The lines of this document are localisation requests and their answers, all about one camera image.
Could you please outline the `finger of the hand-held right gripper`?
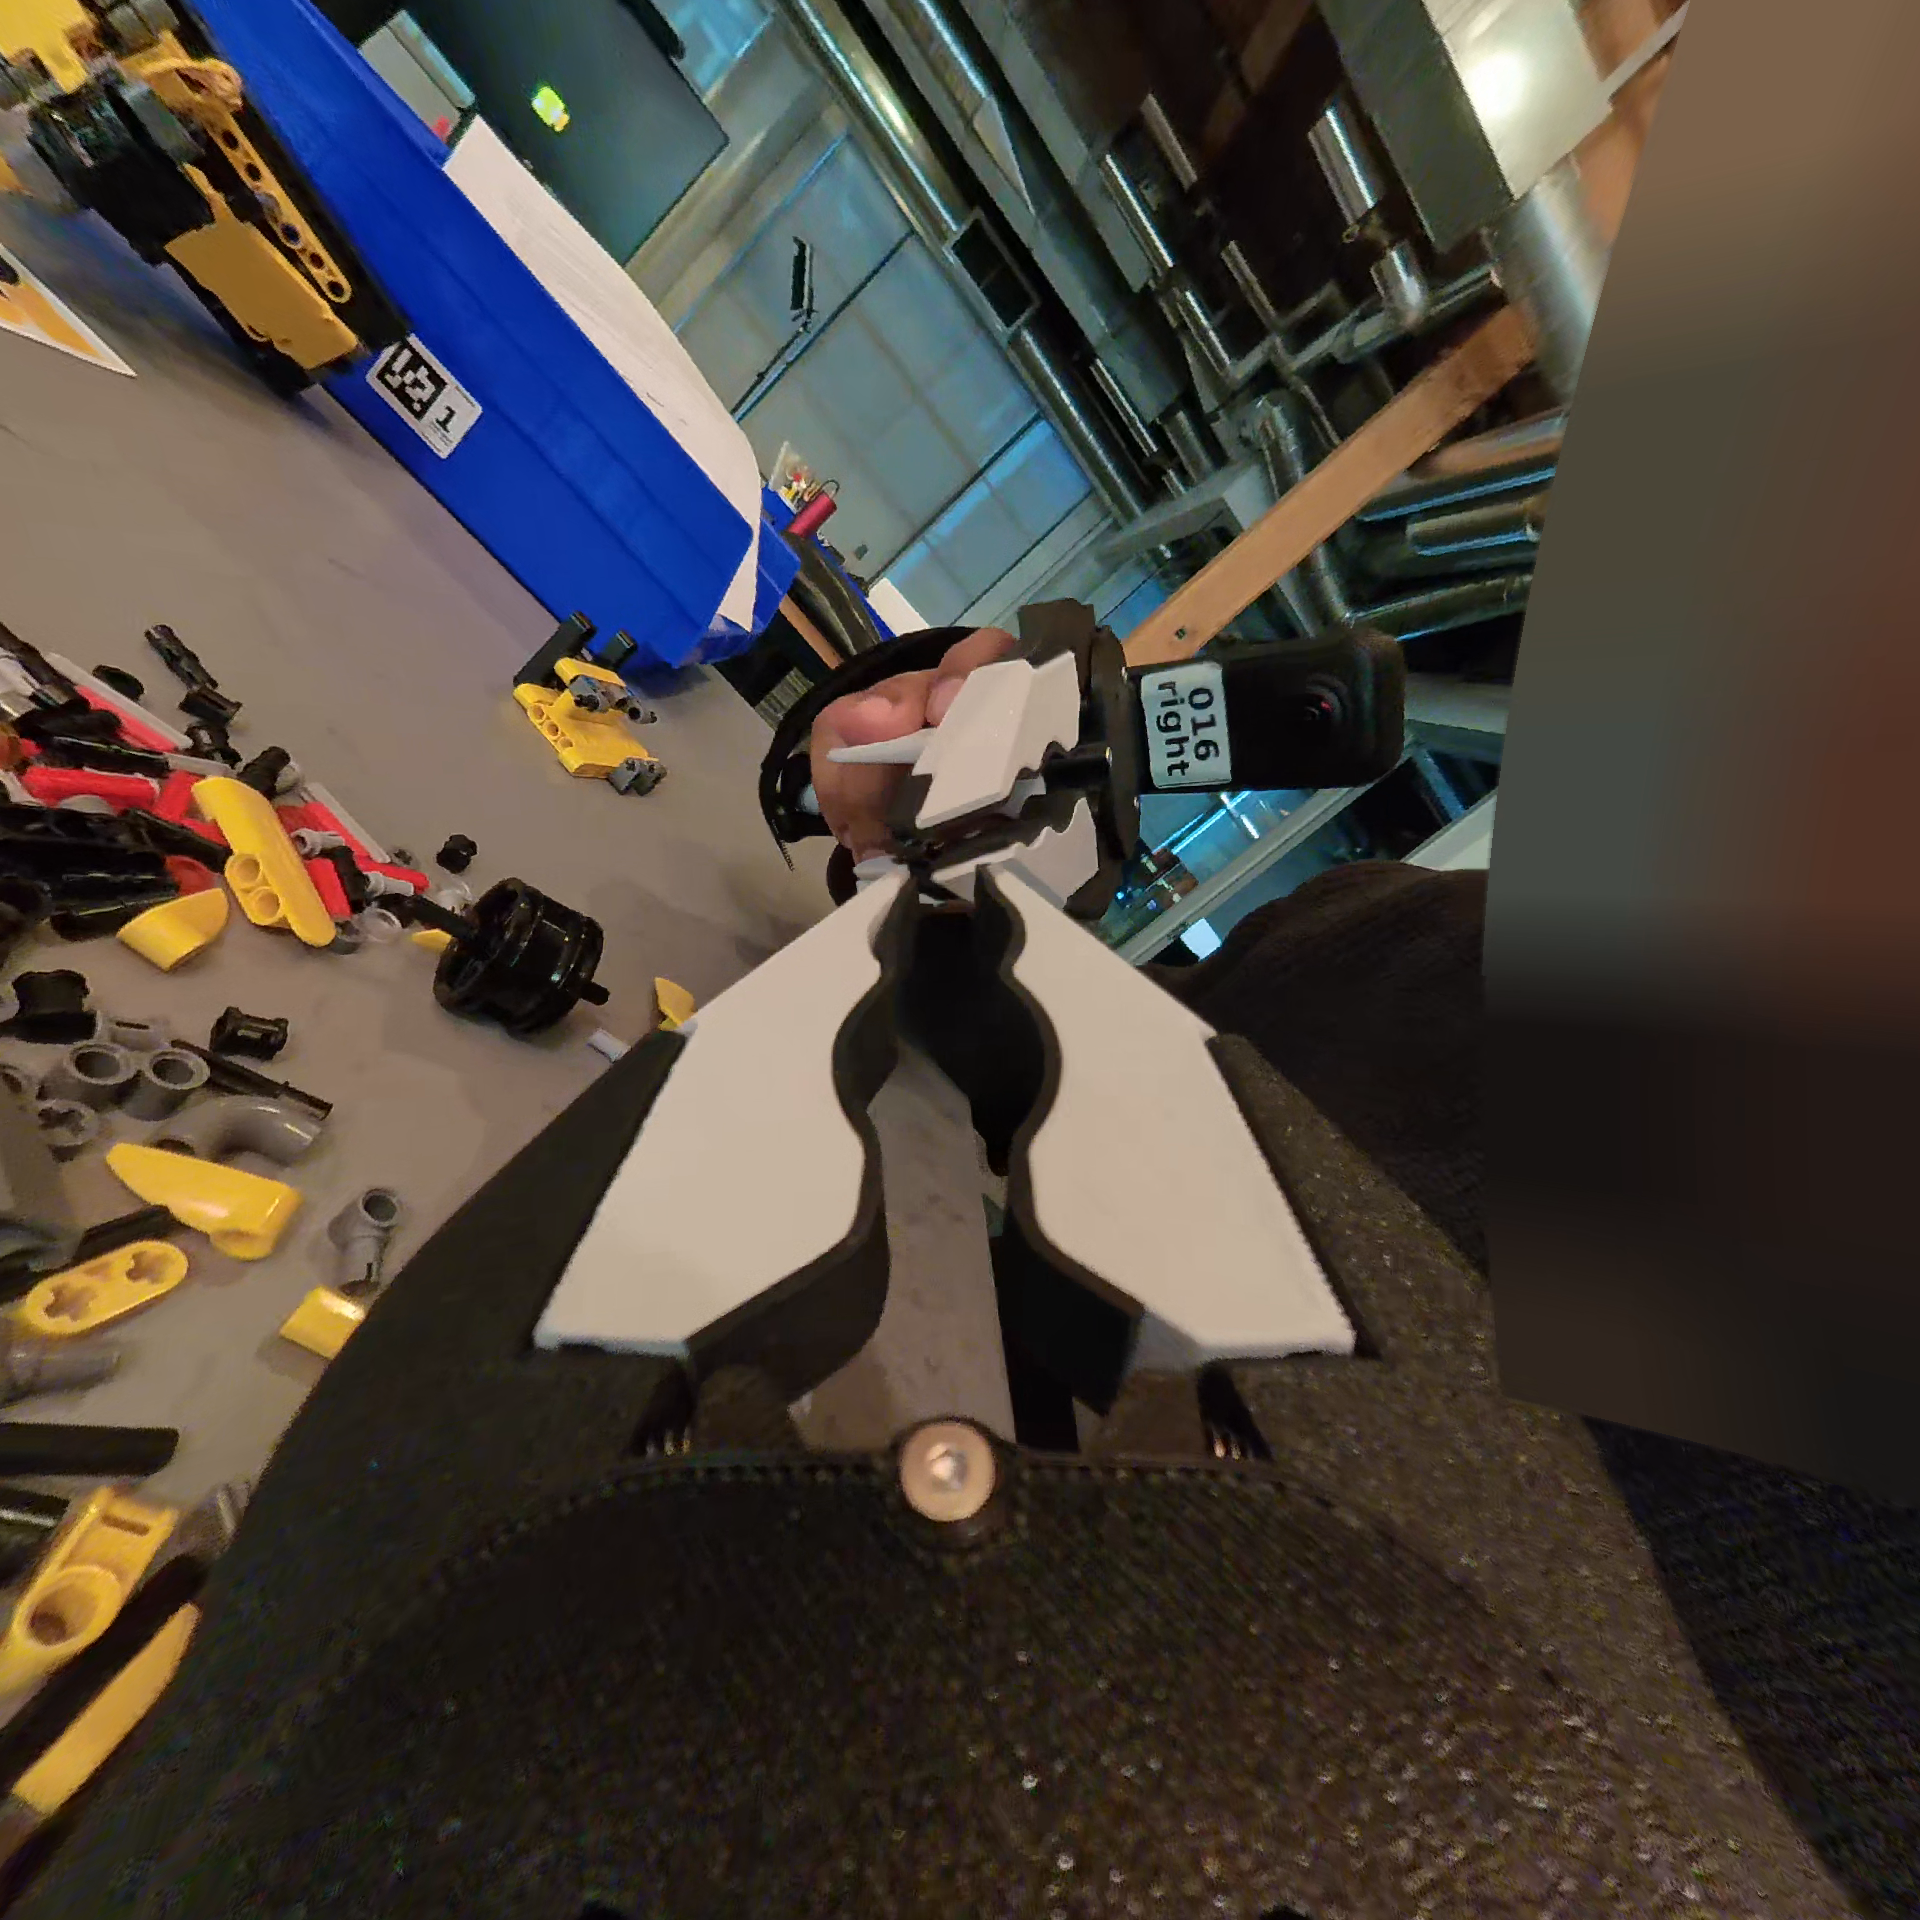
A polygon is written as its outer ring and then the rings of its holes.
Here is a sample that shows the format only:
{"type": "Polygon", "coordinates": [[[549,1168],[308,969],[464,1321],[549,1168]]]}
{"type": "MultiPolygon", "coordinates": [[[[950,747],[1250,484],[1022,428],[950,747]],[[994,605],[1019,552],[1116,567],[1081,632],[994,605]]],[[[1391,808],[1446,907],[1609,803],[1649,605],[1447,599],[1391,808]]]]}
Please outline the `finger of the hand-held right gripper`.
{"type": "Polygon", "coordinates": [[[1081,734],[1081,676],[1073,660],[1043,666],[997,660],[976,669],[944,721],[906,737],[850,747],[845,763],[896,763],[906,780],[924,780],[922,826],[973,808],[1006,803],[1053,747],[1081,734]]]}
{"type": "Polygon", "coordinates": [[[1084,787],[1022,780],[1006,803],[934,826],[919,825],[924,780],[902,780],[887,805],[894,862],[924,901],[973,902],[982,871],[1015,871],[1067,902],[1101,874],[1100,808],[1084,787]]]}

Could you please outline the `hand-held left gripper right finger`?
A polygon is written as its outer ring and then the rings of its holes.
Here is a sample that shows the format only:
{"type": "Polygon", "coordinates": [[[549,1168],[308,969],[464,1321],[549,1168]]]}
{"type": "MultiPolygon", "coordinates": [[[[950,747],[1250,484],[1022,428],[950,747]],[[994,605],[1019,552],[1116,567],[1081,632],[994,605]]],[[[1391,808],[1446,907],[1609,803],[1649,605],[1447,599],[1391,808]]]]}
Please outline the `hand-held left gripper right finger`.
{"type": "Polygon", "coordinates": [[[1140,1373],[1355,1356],[1213,1028],[1017,871],[980,879],[973,955],[1017,1348],[1097,1412],[1140,1373]]]}

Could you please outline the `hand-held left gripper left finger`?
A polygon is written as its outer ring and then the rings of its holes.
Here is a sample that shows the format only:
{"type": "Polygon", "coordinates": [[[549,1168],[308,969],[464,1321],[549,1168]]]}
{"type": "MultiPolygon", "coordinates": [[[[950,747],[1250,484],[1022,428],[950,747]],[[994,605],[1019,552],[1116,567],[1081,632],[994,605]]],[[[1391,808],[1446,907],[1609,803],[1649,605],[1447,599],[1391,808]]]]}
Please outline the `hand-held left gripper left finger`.
{"type": "Polygon", "coordinates": [[[877,1331],[890,1249],[872,1102],[919,913],[887,874],[667,1036],[638,1138],[535,1325],[539,1350],[750,1365],[808,1396],[877,1331]]]}

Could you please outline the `person's right hand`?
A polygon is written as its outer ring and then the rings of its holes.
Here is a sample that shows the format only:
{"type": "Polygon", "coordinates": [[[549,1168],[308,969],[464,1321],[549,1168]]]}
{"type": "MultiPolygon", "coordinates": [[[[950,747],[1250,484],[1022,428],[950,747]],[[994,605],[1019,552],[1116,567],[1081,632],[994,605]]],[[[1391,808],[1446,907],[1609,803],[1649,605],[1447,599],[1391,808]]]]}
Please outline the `person's right hand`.
{"type": "Polygon", "coordinates": [[[845,763],[835,753],[932,729],[950,710],[963,680],[1017,651],[1017,634],[976,629],[944,646],[934,669],[894,676],[867,692],[834,699],[811,727],[808,763],[819,825],[835,849],[828,859],[828,894],[838,907],[852,901],[856,865],[887,859],[900,849],[894,808],[906,768],[845,763]]]}

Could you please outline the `black chair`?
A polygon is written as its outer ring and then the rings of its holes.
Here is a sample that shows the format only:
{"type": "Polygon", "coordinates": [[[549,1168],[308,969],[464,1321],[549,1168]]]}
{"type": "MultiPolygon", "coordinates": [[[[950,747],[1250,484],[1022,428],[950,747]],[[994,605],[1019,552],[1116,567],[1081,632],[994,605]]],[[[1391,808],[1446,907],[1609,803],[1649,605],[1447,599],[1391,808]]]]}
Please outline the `black chair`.
{"type": "Polygon", "coordinates": [[[808,676],[838,669],[890,638],[838,559],[813,536],[793,539],[771,516],[757,528],[754,617],[760,622],[754,651],[808,676]]]}

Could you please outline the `wooden ceiling beam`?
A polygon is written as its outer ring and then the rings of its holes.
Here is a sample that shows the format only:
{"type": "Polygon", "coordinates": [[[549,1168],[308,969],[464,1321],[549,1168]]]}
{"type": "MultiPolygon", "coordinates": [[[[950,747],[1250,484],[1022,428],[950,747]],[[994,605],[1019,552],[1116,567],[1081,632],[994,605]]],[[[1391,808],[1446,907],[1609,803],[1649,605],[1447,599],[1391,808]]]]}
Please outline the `wooden ceiling beam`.
{"type": "Polygon", "coordinates": [[[1504,308],[1479,322],[1134,629],[1121,646],[1128,666],[1191,660],[1447,432],[1500,395],[1537,351],[1523,312],[1504,308]]]}

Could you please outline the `person's black knit sweater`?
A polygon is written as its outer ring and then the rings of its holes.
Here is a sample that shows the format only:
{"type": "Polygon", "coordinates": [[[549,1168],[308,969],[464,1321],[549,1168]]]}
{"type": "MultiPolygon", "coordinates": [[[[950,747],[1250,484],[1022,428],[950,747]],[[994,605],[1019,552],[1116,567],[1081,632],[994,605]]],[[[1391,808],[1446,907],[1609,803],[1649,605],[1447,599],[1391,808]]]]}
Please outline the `person's black knit sweater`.
{"type": "Polygon", "coordinates": [[[1918,1916],[1918,1508],[1507,1401],[1487,1289],[1482,874],[1350,865],[1147,969],[1206,1019],[1346,1285],[1202,1500],[1322,1668],[1318,1916],[1918,1916]]]}

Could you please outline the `black toy wheel hub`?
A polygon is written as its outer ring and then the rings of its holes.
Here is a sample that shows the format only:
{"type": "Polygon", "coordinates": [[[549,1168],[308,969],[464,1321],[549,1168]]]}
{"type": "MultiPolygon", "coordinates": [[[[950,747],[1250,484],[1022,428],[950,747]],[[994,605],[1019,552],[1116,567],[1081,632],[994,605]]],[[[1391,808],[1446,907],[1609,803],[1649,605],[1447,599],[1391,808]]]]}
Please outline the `black toy wheel hub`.
{"type": "Polygon", "coordinates": [[[445,923],[434,969],[443,1013],[533,1042],[575,1007],[605,1007],[605,929],[539,886],[502,879],[445,923]]]}

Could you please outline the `cluster of silver pipes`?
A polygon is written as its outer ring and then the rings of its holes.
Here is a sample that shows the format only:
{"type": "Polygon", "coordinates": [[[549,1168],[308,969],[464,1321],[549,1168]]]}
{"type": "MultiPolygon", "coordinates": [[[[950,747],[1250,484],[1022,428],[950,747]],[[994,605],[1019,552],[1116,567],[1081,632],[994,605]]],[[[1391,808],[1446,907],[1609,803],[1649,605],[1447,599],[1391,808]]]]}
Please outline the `cluster of silver pipes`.
{"type": "Polygon", "coordinates": [[[1255,612],[1523,614],[1605,247],[1573,151],[1434,251],[1318,2],[772,2],[1116,527],[1176,583],[1517,308],[1537,361],[1255,612]]]}

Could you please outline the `grey toy connector with hole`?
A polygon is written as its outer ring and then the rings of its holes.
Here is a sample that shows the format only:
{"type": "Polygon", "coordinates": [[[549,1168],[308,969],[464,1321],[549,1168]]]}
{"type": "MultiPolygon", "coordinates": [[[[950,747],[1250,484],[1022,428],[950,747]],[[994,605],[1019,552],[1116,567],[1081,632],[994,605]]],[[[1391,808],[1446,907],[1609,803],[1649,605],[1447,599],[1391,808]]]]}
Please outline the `grey toy connector with hole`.
{"type": "Polygon", "coordinates": [[[402,1201],[393,1188],[364,1188],[325,1225],[332,1249],[332,1289],[345,1299],[370,1299],[385,1278],[385,1253],[402,1224],[402,1201]]]}

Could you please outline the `yellow toy block assembly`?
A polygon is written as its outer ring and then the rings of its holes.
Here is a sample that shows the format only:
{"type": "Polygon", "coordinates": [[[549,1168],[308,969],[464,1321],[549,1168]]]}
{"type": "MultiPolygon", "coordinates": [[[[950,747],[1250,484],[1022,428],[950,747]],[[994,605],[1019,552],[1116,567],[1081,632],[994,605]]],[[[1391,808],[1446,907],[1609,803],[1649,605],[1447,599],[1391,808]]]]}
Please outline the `yellow toy block assembly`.
{"type": "Polygon", "coordinates": [[[568,614],[516,671],[512,699],[565,773],[608,783],[621,797],[650,797],[666,780],[666,768],[641,743],[641,729],[659,716],[621,676],[638,641],[614,632],[608,660],[591,646],[591,617],[568,614]]]}

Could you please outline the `grey curved toy pipe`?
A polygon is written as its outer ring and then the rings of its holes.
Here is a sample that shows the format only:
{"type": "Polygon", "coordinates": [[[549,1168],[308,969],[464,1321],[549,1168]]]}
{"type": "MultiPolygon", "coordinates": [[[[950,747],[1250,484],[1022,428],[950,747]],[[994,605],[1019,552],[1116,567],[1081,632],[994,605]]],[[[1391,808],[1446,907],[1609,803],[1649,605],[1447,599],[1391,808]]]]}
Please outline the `grey curved toy pipe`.
{"type": "Polygon", "coordinates": [[[173,1138],[205,1162],[255,1156],[273,1167],[296,1167],[325,1133],[325,1114],[296,1102],[264,1095],[217,1095],[187,1109],[173,1138]]]}

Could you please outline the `blue plastic bin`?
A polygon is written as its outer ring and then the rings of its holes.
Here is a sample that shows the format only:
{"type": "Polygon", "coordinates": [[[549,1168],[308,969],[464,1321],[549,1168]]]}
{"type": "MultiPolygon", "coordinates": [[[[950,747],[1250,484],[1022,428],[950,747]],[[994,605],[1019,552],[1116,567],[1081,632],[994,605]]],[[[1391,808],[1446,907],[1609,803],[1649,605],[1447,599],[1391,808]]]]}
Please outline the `blue plastic bin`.
{"type": "Polygon", "coordinates": [[[325,394],[546,612],[698,666],[741,521],[445,180],[445,146],[312,2],[194,2],[413,327],[325,394]]]}

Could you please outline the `small yellow toy panel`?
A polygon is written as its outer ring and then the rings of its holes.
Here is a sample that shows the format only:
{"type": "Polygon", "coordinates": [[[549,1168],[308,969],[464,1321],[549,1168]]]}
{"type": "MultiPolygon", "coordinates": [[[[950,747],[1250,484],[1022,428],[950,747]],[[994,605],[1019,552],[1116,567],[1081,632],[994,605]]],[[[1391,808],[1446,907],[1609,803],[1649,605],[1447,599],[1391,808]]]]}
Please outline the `small yellow toy panel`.
{"type": "Polygon", "coordinates": [[[229,1260],[273,1257],[305,1210],[305,1196],[287,1183],[167,1146],[124,1142],[107,1146],[103,1167],[133,1197],[205,1237],[229,1260]]]}

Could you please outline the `large yellow toy panel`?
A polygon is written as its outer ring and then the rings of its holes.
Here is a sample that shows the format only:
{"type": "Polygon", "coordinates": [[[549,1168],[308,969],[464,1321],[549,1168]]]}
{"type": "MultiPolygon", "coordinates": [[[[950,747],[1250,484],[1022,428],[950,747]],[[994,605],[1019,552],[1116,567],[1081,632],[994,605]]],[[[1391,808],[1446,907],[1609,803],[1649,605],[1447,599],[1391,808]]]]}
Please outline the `large yellow toy panel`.
{"type": "Polygon", "coordinates": [[[328,947],[338,936],[335,915],[280,825],[274,805],[247,783],[220,778],[196,780],[194,805],[229,843],[220,879],[247,923],[284,931],[312,950],[328,947]]]}

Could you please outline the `pile of toy building parts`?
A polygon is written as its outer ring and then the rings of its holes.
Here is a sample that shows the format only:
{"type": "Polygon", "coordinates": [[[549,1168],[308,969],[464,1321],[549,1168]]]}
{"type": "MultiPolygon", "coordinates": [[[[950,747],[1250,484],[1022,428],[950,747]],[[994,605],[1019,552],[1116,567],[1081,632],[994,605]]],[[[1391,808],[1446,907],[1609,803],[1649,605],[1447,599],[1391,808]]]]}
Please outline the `pile of toy building parts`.
{"type": "MultiPolygon", "coordinates": [[[[216,947],[237,910],[229,843],[194,805],[196,780],[242,780],[321,879],[413,874],[367,862],[338,811],[281,805],[281,753],[237,778],[155,729],[139,687],[91,680],[2,638],[2,967],[37,939],[111,939],[157,973],[216,947]]],[[[229,1092],[332,1107],[255,1071],[284,1019],[229,1007],[205,1042],[107,1019],[77,969],[2,977],[2,1042],[54,1049],[44,1071],[2,1062],[2,1407],[84,1392],[118,1368],[103,1328],[187,1285],[205,1237],[145,1208],[103,1167],[113,1145],[187,1155],[176,1120],[229,1092]]],[[[198,1624],[213,1560],[247,1488],[201,1508],[139,1495],[170,1466],[170,1426],[20,1422],[2,1418],[2,1866],[95,1784],[155,1708],[198,1624]]]]}

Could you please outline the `dark monitor screen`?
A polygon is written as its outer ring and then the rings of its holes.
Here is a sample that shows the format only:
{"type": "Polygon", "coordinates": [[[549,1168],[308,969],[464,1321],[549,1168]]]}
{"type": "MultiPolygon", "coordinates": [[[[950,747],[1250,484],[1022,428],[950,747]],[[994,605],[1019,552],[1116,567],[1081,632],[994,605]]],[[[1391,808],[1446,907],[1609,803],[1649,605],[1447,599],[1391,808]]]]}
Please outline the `dark monitor screen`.
{"type": "Polygon", "coordinates": [[[729,132],[642,2],[408,2],[472,119],[627,267],[729,132]]]}

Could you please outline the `yellow black toy vehicle model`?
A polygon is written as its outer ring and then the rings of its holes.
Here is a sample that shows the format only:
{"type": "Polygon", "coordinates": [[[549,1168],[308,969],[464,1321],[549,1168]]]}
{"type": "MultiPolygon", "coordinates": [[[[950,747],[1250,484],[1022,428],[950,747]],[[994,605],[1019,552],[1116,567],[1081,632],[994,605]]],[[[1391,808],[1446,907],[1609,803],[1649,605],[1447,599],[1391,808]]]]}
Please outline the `yellow black toy vehicle model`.
{"type": "Polygon", "coordinates": [[[181,275],[280,395],[413,329],[189,2],[2,2],[2,190],[181,275]]]}

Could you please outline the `printed paper sheet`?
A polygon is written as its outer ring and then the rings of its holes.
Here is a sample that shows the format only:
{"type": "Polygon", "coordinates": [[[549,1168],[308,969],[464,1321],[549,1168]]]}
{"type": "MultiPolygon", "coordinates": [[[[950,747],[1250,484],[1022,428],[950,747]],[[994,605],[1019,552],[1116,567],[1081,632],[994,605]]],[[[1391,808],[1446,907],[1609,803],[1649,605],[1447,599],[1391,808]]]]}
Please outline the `printed paper sheet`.
{"type": "Polygon", "coordinates": [[[137,376],[124,354],[2,247],[2,332],[137,376]]]}

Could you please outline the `rectangular metal air duct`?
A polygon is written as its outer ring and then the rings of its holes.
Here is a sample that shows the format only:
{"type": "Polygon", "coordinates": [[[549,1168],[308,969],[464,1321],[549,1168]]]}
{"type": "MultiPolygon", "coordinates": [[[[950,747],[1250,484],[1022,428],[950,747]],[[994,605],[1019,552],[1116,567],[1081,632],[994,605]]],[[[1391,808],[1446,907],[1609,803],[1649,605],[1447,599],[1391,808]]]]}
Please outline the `rectangular metal air duct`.
{"type": "Polygon", "coordinates": [[[1573,2],[1318,2],[1434,251],[1500,219],[1605,119],[1573,2]]]}

